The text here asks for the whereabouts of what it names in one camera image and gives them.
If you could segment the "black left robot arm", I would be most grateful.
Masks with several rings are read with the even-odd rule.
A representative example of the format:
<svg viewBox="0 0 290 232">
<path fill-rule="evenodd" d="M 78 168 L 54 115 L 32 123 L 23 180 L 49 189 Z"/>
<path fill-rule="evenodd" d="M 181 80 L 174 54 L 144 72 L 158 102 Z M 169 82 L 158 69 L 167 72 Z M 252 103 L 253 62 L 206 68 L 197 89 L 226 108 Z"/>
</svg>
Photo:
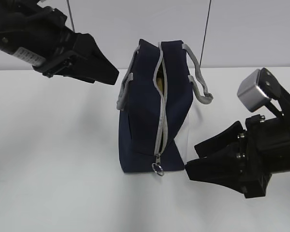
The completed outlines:
<svg viewBox="0 0 290 232">
<path fill-rule="evenodd" d="M 0 51 L 48 78 L 114 85 L 118 69 L 90 34 L 73 31 L 66 21 L 62 11 L 36 0 L 0 0 Z"/>
</svg>

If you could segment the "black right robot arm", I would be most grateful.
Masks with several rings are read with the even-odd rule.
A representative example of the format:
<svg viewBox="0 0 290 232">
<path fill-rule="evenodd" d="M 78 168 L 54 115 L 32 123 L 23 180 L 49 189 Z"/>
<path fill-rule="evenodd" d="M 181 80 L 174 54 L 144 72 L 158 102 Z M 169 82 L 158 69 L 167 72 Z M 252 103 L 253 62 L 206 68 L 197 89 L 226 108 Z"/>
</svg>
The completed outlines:
<svg viewBox="0 0 290 232">
<path fill-rule="evenodd" d="M 185 165 L 192 181 L 230 188 L 245 198 L 266 195 L 273 174 L 290 172 L 290 126 L 261 115 L 240 121 L 194 146 L 199 156 Z"/>
</svg>

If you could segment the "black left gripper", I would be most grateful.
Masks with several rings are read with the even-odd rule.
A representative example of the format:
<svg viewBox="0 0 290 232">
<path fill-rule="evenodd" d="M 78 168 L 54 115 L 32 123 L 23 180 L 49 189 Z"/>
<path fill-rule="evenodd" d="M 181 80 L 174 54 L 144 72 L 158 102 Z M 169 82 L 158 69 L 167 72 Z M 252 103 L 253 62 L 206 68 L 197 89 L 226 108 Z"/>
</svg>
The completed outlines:
<svg viewBox="0 0 290 232">
<path fill-rule="evenodd" d="M 118 69 L 104 56 L 90 34 L 66 26 L 67 16 L 50 6 L 31 6 L 35 37 L 40 39 L 38 54 L 45 58 L 35 71 L 46 77 L 60 75 L 87 83 L 114 85 Z"/>
</svg>

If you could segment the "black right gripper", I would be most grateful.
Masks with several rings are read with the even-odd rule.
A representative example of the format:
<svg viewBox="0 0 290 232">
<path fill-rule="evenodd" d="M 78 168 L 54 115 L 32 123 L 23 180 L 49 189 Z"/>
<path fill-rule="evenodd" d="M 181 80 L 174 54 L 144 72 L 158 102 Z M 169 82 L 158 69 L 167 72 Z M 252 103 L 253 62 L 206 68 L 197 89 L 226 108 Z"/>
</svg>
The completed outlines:
<svg viewBox="0 0 290 232">
<path fill-rule="evenodd" d="M 264 197 L 273 174 L 290 172 L 290 122 L 261 118 L 256 115 L 245 120 L 246 170 L 242 177 L 238 149 L 226 147 L 237 142 L 243 132 L 241 122 L 236 121 L 194 146 L 199 159 L 185 165 L 189 179 L 230 188 L 243 193 L 246 199 Z"/>
</svg>

